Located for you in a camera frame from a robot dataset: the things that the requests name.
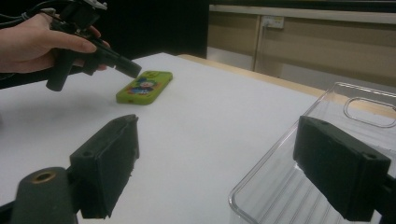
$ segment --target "wall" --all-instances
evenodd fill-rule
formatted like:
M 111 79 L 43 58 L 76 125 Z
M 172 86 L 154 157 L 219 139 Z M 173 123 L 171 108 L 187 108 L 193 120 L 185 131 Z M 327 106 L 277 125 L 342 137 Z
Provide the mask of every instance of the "wall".
M 252 70 L 274 77 L 293 66 L 396 87 L 395 24 L 286 17 L 260 32 L 259 17 L 211 11 L 208 46 L 249 55 Z

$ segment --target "smartphone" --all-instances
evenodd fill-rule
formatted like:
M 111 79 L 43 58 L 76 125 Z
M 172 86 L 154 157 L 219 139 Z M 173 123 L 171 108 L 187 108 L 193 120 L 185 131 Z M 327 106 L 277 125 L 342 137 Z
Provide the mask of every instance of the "smartphone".
M 117 103 L 149 105 L 172 79 L 170 72 L 146 71 L 117 93 Z

